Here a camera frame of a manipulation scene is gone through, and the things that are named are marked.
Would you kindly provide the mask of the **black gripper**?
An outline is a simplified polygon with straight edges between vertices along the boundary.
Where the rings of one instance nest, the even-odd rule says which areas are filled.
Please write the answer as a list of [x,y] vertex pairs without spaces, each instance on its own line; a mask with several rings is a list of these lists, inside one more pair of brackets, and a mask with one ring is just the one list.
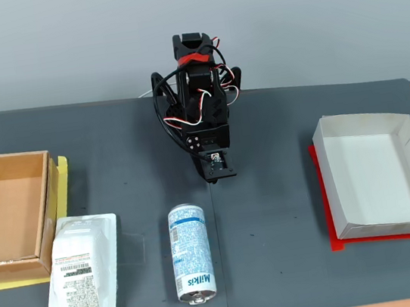
[[211,151],[213,148],[224,148],[230,145],[228,124],[228,106],[225,92],[217,85],[206,88],[208,93],[200,89],[190,90],[182,87],[179,101],[182,104],[180,118],[190,125],[181,123],[182,141],[190,151],[191,158],[198,175],[206,183],[215,184]]

